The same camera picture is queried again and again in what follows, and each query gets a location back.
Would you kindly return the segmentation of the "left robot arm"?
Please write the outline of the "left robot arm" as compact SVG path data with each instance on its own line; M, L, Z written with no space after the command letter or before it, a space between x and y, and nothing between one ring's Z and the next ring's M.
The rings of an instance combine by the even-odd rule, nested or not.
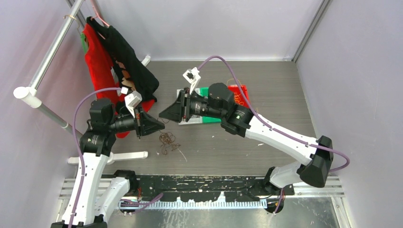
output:
M153 134L165 128L164 123L137 107L138 116L118 116L114 104L107 98L92 102L88 128L79 140L78 177L60 222L53 228L106 228L108 220L124 197L138 192L134 171L117 170L106 191L98 197L98 187L104 168L116 142L116 134L135 131L137 137Z

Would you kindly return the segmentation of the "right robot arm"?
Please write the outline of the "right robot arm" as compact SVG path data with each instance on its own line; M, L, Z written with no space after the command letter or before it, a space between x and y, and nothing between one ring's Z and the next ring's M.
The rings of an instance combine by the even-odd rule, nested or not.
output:
M268 170L264 189L269 195L298 182L317 188L325 186L333 161L330 138L306 137L273 124L237 104L234 93L223 83L210 85L208 92L203 97L188 88L180 90L175 102L161 111L159 117L177 123L187 122L194 115L219 118L226 132L260 141L293 157L294 163Z

